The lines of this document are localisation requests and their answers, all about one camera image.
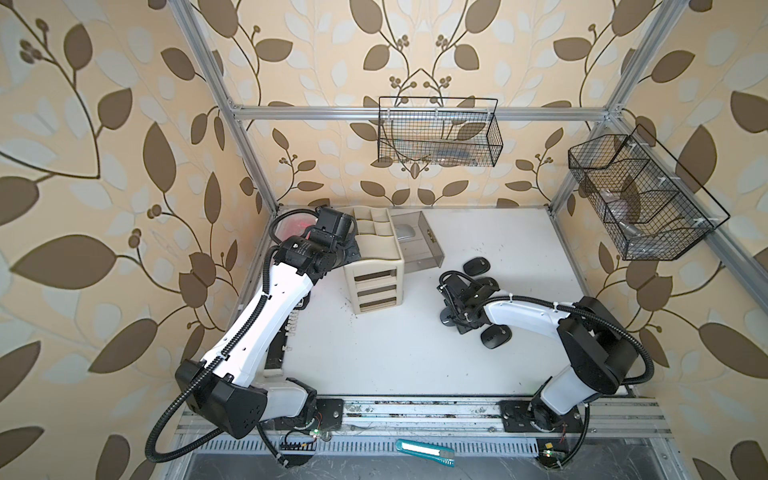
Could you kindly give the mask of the grey computer mouse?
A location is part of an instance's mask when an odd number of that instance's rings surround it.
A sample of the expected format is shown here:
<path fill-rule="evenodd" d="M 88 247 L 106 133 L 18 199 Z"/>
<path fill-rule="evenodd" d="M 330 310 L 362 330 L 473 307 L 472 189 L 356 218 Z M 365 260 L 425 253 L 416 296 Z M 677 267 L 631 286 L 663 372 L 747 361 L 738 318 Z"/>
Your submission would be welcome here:
<path fill-rule="evenodd" d="M 461 318 L 450 307 L 444 308 L 439 317 L 440 322 L 447 327 L 455 327 L 461 322 Z"/>

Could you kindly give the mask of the black computer mouse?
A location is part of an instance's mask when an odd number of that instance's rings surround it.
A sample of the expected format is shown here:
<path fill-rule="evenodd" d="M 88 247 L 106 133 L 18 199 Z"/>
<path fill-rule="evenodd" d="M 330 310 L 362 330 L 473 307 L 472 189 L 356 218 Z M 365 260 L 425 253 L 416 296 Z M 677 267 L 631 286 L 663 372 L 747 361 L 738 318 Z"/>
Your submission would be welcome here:
<path fill-rule="evenodd" d="M 509 342 L 512 331 L 506 325 L 490 325 L 480 335 L 481 343 L 489 350 L 494 350 Z"/>
<path fill-rule="evenodd" d="M 489 272 L 491 269 L 490 261 L 485 257 L 475 257 L 462 266 L 463 272 L 470 277 L 477 277 Z"/>
<path fill-rule="evenodd" d="M 483 286 L 487 286 L 495 291 L 500 290 L 498 282 L 492 277 L 482 277 L 477 279 L 476 282 Z"/>

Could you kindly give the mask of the beige drawer organizer cabinet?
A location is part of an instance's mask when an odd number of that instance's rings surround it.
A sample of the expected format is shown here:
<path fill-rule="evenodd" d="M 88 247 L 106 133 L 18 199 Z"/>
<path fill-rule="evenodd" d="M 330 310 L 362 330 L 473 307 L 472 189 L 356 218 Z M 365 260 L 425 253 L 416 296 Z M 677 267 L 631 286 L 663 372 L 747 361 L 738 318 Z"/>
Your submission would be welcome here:
<path fill-rule="evenodd" d="M 356 220 L 360 259 L 343 267 L 356 314 L 401 305 L 405 259 L 386 208 L 343 207 Z"/>

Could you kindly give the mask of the white computer mouse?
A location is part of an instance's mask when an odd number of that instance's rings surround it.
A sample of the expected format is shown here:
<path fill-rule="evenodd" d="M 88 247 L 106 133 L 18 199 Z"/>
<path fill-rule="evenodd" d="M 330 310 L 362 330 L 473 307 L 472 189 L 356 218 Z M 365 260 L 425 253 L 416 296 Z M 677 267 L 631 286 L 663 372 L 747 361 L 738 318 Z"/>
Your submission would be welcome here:
<path fill-rule="evenodd" d="M 410 224 L 396 224 L 395 233 L 400 242 L 413 241 L 421 237 L 419 229 Z"/>

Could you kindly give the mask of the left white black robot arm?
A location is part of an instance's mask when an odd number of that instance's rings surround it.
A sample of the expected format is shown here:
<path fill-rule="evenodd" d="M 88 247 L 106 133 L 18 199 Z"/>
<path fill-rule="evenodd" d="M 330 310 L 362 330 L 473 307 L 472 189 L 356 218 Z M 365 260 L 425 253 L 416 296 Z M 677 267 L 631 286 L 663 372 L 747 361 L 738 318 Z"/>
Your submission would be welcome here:
<path fill-rule="evenodd" d="M 201 360 L 185 360 L 178 367 L 175 378 L 181 392 L 149 433 L 145 444 L 148 461 L 173 461 L 223 433 L 241 439 L 257 431 L 264 437 L 263 424 L 269 420 L 285 420 L 299 429 L 316 424 L 317 392 L 312 387 L 293 378 L 253 383 L 291 312 L 329 272 L 360 257 L 357 222 L 352 215 L 330 207 L 307 213 L 314 224 L 285 240 L 277 236 L 276 229 L 289 218 L 288 213 L 269 225 L 273 244 L 264 256 L 260 288 Z M 214 425 L 214 430 L 176 450 L 158 451 L 162 431 L 183 405 Z"/>

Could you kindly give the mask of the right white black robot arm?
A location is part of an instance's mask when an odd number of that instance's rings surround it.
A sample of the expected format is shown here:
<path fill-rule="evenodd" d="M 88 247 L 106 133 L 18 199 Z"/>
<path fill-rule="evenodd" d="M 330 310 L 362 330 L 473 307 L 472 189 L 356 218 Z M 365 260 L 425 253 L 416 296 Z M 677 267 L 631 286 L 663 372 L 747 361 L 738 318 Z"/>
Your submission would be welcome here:
<path fill-rule="evenodd" d="M 523 421 L 539 431 L 558 430 L 580 405 L 646 383 L 655 374 L 642 342 L 593 297 L 558 303 L 503 295 L 494 279 L 474 279 L 456 270 L 440 275 L 437 290 L 445 304 L 441 322 L 461 334 L 484 327 L 480 339 L 490 350 L 507 343 L 518 329 L 554 340 L 565 353 L 569 364 L 540 386 L 523 413 Z"/>

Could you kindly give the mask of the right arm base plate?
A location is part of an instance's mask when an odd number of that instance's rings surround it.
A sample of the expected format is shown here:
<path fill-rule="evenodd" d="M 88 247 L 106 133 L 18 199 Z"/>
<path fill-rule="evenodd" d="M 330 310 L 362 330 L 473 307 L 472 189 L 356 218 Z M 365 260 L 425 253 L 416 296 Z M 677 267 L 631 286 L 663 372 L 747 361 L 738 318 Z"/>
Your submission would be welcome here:
<path fill-rule="evenodd" d="M 577 407 L 558 414 L 541 401 L 520 399 L 502 400 L 498 407 L 507 433 L 580 433 L 584 427 Z"/>

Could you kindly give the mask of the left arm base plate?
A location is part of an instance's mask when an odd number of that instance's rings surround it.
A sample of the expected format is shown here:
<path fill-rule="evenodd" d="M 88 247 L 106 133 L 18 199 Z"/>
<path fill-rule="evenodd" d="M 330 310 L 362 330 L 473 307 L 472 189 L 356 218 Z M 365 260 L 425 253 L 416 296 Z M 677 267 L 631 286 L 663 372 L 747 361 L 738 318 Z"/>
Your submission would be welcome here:
<path fill-rule="evenodd" d="M 263 424 L 273 430 L 338 430 L 343 421 L 344 400 L 341 398 L 310 398 L 295 417 L 278 417 Z"/>

